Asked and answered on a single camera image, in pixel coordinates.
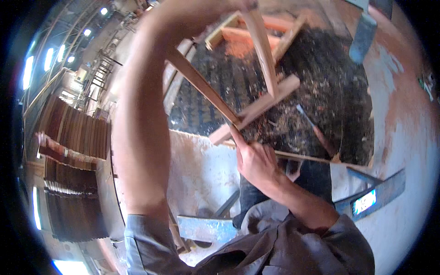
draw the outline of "floor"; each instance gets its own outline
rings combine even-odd
[[[296,1],[261,3],[277,10]],[[308,3],[308,12],[326,13],[330,18],[329,22],[313,23],[331,27],[336,33],[348,31],[354,35],[360,17],[358,8],[342,0]],[[363,63],[374,114],[374,155],[367,172],[385,179],[406,169],[405,191],[381,210],[356,222],[373,250],[376,274],[381,275],[392,274],[398,267],[429,213],[439,175],[440,124],[438,105],[429,101],[417,82],[423,63],[420,42],[403,13],[395,6],[392,22],[373,8],[369,13],[378,22],[378,30]],[[115,59],[121,63],[127,58],[131,39],[127,36],[116,50]],[[116,88],[111,91],[123,91],[118,88],[117,71],[114,74],[112,85]],[[117,92],[109,94],[107,100],[116,98]],[[207,140],[188,134],[172,132],[171,137],[173,157],[168,195],[173,215],[194,215],[201,207],[216,210],[238,186],[234,150],[213,147]],[[344,165],[330,167],[333,201],[362,188],[363,183],[348,176]],[[123,194],[119,193],[118,198],[123,204]],[[238,210],[236,205],[231,215]],[[194,265],[215,249],[195,249],[196,253],[182,258]]]

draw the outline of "sawdust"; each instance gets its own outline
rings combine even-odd
[[[233,55],[240,59],[243,59],[246,55],[249,55],[253,49],[253,45],[250,45],[249,43],[228,41],[226,44],[226,54]]]

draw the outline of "hand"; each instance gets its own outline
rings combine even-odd
[[[277,201],[282,191],[279,178],[284,175],[278,168],[273,148],[257,142],[247,144],[234,126],[231,126],[231,134],[237,149],[240,174],[263,194]]]
[[[172,43],[183,38],[199,35],[207,25],[214,23],[222,14],[252,10],[257,0],[166,0],[151,15],[158,24],[173,31]]]

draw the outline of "clothing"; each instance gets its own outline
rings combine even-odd
[[[273,200],[247,212],[241,236],[189,267],[180,260],[167,224],[129,215],[128,274],[374,274],[371,248],[346,215],[323,235],[310,232]]]

